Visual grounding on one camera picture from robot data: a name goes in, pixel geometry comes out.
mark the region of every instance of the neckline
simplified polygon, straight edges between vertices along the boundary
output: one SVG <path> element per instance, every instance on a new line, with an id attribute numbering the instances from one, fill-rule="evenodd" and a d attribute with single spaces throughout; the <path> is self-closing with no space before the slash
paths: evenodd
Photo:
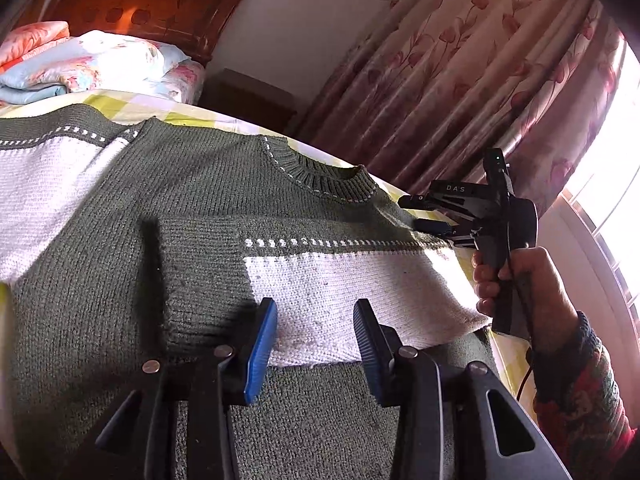
<path id="1" fill-rule="evenodd" d="M 364 166 L 329 166 L 293 150 L 286 137 L 261 137 L 260 144 L 271 163 L 295 184 L 318 196 L 361 203 L 368 202 L 378 188 Z"/>

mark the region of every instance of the sweater sleeve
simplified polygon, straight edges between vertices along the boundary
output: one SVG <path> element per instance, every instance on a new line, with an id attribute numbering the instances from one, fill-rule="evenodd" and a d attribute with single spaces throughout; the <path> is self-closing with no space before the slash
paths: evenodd
<path id="1" fill-rule="evenodd" d="M 532 359 L 540 430 L 574 480 L 608 478 L 634 438 L 609 353 L 579 312 L 574 336 Z"/>

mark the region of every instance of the curtain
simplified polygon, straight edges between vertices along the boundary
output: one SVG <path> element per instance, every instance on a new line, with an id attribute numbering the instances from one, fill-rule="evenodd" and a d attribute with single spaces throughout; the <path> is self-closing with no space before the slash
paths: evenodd
<path id="1" fill-rule="evenodd" d="M 542 214 L 598 133 L 625 41 L 597 0 L 392 0 L 292 136 L 410 193 L 504 150 Z"/>

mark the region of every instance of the black clamp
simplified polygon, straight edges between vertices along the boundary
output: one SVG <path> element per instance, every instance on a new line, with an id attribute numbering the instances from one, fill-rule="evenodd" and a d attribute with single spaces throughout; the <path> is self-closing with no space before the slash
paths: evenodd
<path id="1" fill-rule="evenodd" d="M 458 225 L 415 219 L 413 227 L 456 247 L 477 248 L 484 263 L 498 271 L 511 250 L 535 247 L 538 215 L 531 200 L 514 195 L 502 150 L 486 150 L 483 165 L 487 184 L 433 180 L 426 195 L 401 196 L 398 205 L 455 216 Z M 512 281 L 499 283 L 492 330 L 530 340 L 528 312 L 524 311 L 532 305 L 528 276 L 517 277 L 515 286 Z"/>
<path id="2" fill-rule="evenodd" d="M 391 480 L 440 480 L 444 406 L 452 406 L 460 480 L 570 480 L 538 427 L 482 362 L 437 364 L 404 346 L 358 300 L 353 327 L 367 383 L 381 406 L 400 406 Z"/>
<path id="3" fill-rule="evenodd" d="M 275 338 L 275 302 L 264 298 L 235 344 L 194 362 L 149 360 L 91 428 L 60 480 L 169 480 L 175 403 L 189 401 L 187 478 L 238 480 L 231 405 L 248 406 L 262 387 Z"/>

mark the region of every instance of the sunlight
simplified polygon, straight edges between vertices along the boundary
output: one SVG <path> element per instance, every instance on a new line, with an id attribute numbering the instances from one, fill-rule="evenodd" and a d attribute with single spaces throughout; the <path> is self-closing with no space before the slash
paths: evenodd
<path id="1" fill-rule="evenodd" d="M 640 64 L 626 50 L 620 84 L 602 129 L 566 188 L 602 235 L 633 298 L 640 292 Z"/>
<path id="2" fill-rule="evenodd" d="M 122 13 L 122 17 L 118 20 L 116 24 L 115 33 L 116 34 L 128 34 L 129 27 L 131 25 L 131 17 L 133 13 L 136 12 L 137 7 L 130 7 L 125 12 Z"/>

